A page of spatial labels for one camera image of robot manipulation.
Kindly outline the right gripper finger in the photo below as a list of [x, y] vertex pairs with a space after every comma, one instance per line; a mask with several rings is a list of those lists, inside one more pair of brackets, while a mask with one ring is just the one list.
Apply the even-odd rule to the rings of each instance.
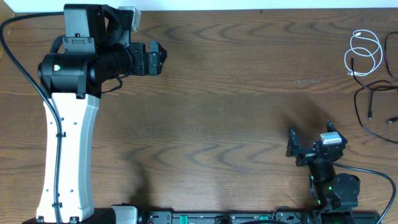
[[348, 143], [347, 139], [344, 138], [343, 135], [340, 132], [337, 131], [337, 129], [334, 127], [333, 123], [331, 121], [329, 121], [329, 120], [326, 121], [326, 130], [327, 130], [328, 133], [329, 132], [337, 132], [341, 136], [341, 138], [343, 140], [342, 143], [340, 143], [340, 144], [347, 144]]
[[286, 157], [294, 157], [297, 155], [300, 149], [299, 141], [297, 139], [297, 135], [292, 127], [288, 129], [288, 143], [285, 156]]

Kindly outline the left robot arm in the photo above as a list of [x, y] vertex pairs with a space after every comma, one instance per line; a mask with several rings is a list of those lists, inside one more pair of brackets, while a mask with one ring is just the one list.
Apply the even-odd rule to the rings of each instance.
[[94, 215], [91, 150], [102, 84], [159, 75], [166, 50], [133, 42], [141, 13], [135, 7], [67, 4], [65, 34], [39, 64], [45, 94], [47, 152], [37, 223], [81, 223]]

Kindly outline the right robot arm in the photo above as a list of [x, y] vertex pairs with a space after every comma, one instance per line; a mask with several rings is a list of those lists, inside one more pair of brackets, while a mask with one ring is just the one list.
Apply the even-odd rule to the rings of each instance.
[[333, 164], [343, 156], [347, 143], [331, 121], [311, 148], [301, 148], [294, 129], [288, 129], [285, 156], [294, 157], [297, 167], [309, 168], [311, 195], [318, 201], [318, 207], [301, 216], [302, 223], [354, 223], [352, 209], [358, 206], [360, 180], [355, 175], [337, 174]]

